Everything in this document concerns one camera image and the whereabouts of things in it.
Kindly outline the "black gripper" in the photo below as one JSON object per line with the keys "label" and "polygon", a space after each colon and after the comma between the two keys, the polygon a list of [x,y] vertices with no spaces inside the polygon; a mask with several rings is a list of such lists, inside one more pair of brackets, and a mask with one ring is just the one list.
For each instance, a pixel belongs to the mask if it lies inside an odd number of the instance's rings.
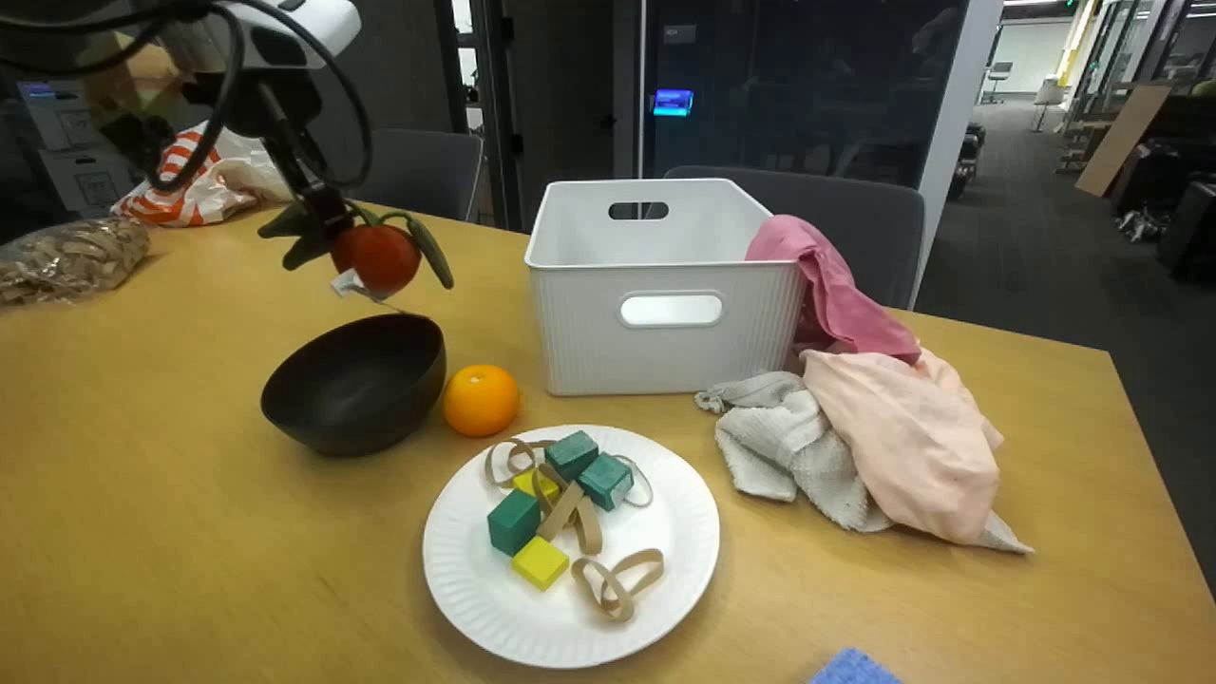
{"label": "black gripper", "polygon": [[302,72],[254,67],[251,100],[258,137],[289,186],[289,205],[267,226],[267,234],[337,234],[353,226],[348,205],[313,137],[324,110],[318,89]]}

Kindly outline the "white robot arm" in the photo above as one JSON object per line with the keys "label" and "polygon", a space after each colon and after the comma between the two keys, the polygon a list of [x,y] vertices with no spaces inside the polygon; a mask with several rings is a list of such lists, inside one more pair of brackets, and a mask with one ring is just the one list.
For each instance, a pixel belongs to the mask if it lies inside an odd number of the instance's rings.
{"label": "white robot arm", "polygon": [[82,6],[63,18],[38,5],[38,17],[2,17],[0,36],[0,60],[33,77],[99,77],[124,67],[149,47],[163,47],[186,79],[186,100],[210,108],[197,148],[177,167],[167,167],[167,143],[143,113],[116,108],[102,113],[102,133],[116,137],[116,148],[157,193],[186,196],[210,180],[215,170],[215,139],[233,131],[267,148],[289,190],[267,234],[327,246],[353,226],[342,184],[327,170],[306,133],[318,110],[313,72],[332,67],[357,122],[357,180],[370,176],[370,113],[337,67],[337,52],[361,36],[353,0],[150,0],[124,17]]}

